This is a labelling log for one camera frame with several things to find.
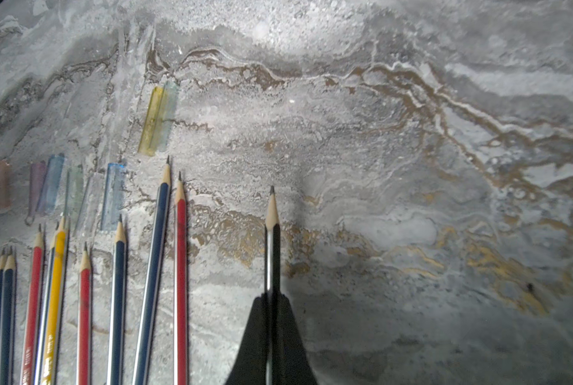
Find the clear green pencil cap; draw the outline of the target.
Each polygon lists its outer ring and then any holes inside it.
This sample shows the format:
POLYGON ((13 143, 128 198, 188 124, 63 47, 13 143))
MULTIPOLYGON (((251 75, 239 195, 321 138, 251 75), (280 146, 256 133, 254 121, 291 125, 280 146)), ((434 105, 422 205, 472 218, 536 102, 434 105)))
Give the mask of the clear green pencil cap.
POLYGON ((82 165, 72 166, 68 169, 65 199, 65 215, 71 221, 76 221, 80 213, 84 195, 84 172, 82 165))

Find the dark pencil yellow cap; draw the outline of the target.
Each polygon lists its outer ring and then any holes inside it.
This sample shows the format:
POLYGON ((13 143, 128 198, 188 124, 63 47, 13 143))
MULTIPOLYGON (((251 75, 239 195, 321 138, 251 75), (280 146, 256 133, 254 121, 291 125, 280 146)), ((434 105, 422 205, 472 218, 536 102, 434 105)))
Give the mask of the dark pencil yellow cap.
POLYGON ((171 194, 171 167, 169 157, 165 162, 161 184, 157 189, 156 208, 153 220, 153 232, 148 256, 143 306, 140 314, 140 328, 137 340, 137 352, 133 369, 132 384, 146 384, 153 341, 153 327, 159 292, 161 263, 164 249, 166 219, 171 194))

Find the dark blue pencil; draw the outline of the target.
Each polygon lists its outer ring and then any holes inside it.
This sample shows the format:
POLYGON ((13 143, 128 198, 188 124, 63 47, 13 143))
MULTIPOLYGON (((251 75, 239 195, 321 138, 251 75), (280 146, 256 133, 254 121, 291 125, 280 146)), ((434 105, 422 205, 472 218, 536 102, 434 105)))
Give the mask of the dark blue pencil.
POLYGON ((41 384, 41 371, 44 359, 44 351, 45 351, 45 335, 46 335, 46 328, 47 328, 47 314, 48 314, 48 306, 50 300, 50 292, 51 292, 51 285, 52 285, 52 264, 54 260, 55 254, 55 243, 56 243, 56 234, 54 234, 52 243, 49 249, 49 253, 47 255, 47 269, 45 272, 45 288, 44 288, 44 301, 42 306, 42 313, 41 319, 39 324, 39 340, 38 340, 38 350, 36 356, 36 367, 35 367, 35 377, 33 380, 34 385, 41 384))

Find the red pencil pink cap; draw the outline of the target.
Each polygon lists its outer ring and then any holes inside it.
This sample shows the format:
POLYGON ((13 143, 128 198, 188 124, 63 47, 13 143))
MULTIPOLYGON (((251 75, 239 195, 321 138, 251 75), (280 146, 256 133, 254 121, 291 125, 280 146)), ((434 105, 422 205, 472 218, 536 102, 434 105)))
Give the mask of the red pencil pink cap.
POLYGON ((28 306, 20 372, 21 385, 30 385, 34 382, 43 263, 44 233, 42 226, 39 226, 31 255, 31 277, 28 288, 28 306))

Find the clear orange pencil cap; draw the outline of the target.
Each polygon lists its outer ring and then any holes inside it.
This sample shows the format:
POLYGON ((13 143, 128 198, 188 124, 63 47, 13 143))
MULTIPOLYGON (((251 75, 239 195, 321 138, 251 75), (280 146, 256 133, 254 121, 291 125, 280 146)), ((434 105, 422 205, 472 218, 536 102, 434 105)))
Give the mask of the clear orange pencil cap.
POLYGON ((11 205, 11 166, 5 160, 0 160, 0 210, 11 205))

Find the blue pencil blue cap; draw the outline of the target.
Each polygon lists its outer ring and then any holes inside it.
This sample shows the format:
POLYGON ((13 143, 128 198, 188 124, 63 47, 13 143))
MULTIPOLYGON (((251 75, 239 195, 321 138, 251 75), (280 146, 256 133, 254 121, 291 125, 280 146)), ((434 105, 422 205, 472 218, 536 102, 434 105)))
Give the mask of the blue pencil blue cap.
POLYGON ((116 227, 113 252, 112 301, 108 346, 107 384, 122 384, 126 292, 126 235, 122 217, 116 227))

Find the clear magenta pencil cap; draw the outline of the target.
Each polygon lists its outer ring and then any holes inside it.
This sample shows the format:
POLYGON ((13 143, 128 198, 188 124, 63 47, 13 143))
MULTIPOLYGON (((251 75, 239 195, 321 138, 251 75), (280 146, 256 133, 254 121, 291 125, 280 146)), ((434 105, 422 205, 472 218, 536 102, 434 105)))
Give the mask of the clear magenta pencil cap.
POLYGON ((31 226, 36 216, 36 207, 38 205, 40 194, 44 185, 44 178, 47 172, 45 161, 31 164, 28 196, 28 215, 25 218, 25 224, 31 226))

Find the black pencil purple cap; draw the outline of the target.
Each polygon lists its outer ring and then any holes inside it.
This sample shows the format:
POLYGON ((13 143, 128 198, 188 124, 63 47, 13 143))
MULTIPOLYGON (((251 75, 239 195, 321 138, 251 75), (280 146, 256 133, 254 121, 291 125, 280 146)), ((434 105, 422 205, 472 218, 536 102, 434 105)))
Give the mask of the black pencil purple cap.
POLYGON ((280 224, 274 186, 265 218, 265 293, 267 294, 267 384, 280 384, 278 359, 278 293, 280 291, 280 224))

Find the clear yellow cap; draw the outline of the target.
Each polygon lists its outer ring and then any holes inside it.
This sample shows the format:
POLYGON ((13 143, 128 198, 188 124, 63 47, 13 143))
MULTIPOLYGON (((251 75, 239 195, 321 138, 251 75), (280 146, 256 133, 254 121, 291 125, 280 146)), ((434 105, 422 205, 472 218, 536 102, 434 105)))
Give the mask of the clear yellow cap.
POLYGON ((140 144, 137 152, 143 155, 152 157, 155 155, 156 149, 152 145, 154 133, 156 131, 156 122, 161 106, 161 101, 164 94, 164 88, 155 87, 151 95, 148 105, 148 111, 145 117, 145 123, 140 137, 140 144))

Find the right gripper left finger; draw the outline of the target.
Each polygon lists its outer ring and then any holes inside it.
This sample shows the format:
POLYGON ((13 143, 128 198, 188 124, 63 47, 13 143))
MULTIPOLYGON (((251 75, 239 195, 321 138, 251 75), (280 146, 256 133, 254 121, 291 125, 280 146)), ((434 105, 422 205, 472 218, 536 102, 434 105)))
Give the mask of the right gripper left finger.
POLYGON ((238 355, 225 384, 266 384, 267 299, 254 299, 238 355))

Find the red pencil pair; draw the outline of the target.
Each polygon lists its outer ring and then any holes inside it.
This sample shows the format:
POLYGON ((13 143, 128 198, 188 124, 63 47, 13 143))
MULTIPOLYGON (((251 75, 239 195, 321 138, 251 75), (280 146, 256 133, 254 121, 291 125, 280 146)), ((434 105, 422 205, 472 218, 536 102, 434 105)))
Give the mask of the red pencil pair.
POLYGON ((174 383, 188 384, 187 204, 181 174, 177 179, 174 209, 174 383))

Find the clear light blue cap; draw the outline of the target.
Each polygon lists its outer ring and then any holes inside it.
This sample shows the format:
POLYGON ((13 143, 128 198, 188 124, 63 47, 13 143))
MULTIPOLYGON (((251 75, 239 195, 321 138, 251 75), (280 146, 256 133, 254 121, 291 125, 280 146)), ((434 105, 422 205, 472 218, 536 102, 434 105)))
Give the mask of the clear light blue cap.
POLYGON ((48 160, 47 172, 36 206, 36 213, 41 216, 50 215, 55 209, 65 160, 63 153, 52 155, 48 160))

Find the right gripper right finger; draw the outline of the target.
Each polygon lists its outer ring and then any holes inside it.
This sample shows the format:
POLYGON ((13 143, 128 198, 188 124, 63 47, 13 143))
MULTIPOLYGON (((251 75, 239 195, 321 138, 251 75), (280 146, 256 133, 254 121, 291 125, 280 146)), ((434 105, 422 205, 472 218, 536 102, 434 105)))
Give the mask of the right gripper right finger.
POLYGON ((317 384, 291 302, 276 296, 273 313, 273 384, 317 384))

